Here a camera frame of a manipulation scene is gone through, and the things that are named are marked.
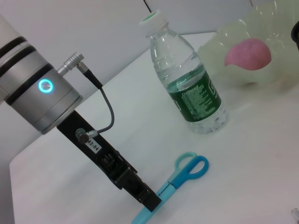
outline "water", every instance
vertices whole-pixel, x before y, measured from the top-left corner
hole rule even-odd
[[[168,27],[151,36],[156,73],[195,133],[214,132],[228,113],[193,47]]]

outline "scissors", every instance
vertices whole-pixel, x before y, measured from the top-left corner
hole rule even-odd
[[[181,161],[185,158],[191,157],[192,160],[188,162],[182,168],[179,167]],[[205,162],[204,167],[197,173],[190,174],[199,162]],[[147,208],[143,208],[139,214],[134,218],[132,224],[144,224],[146,223],[161,207],[165,202],[176,192],[176,190],[182,186],[187,180],[198,179],[202,177],[209,168],[208,160],[203,156],[197,156],[194,152],[187,152],[177,158],[174,164],[174,173],[168,178],[163,186],[158,190],[156,195],[162,200],[160,204],[150,212]]]

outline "white bottle cap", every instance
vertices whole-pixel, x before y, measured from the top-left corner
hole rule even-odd
[[[160,10],[157,10],[144,17],[139,22],[139,25],[145,36],[149,36],[162,29],[167,23],[164,14]]]

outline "black stripe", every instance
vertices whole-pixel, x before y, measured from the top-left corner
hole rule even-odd
[[[28,46],[9,59],[4,65],[0,67],[0,78],[3,76],[11,67],[17,64],[20,60],[22,60],[27,55],[36,51],[36,49],[32,46]]]
[[[26,42],[26,41],[27,40],[24,37],[19,36],[19,37],[15,38],[14,40],[12,40],[11,42],[9,42],[8,44],[4,45],[0,49],[0,58],[2,58],[5,54],[7,54],[9,51],[14,49],[19,44]]]
[[[31,76],[26,82],[23,83],[10,97],[7,98],[6,102],[8,105],[13,104],[26,90],[28,90],[34,83],[36,83],[41,77],[47,74],[53,69],[51,64],[43,66],[33,76]]]

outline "pink ball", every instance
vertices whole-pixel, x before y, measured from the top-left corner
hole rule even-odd
[[[258,39],[247,39],[233,46],[225,57],[225,66],[237,65],[246,70],[259,70],[271,62],[268,46]]]

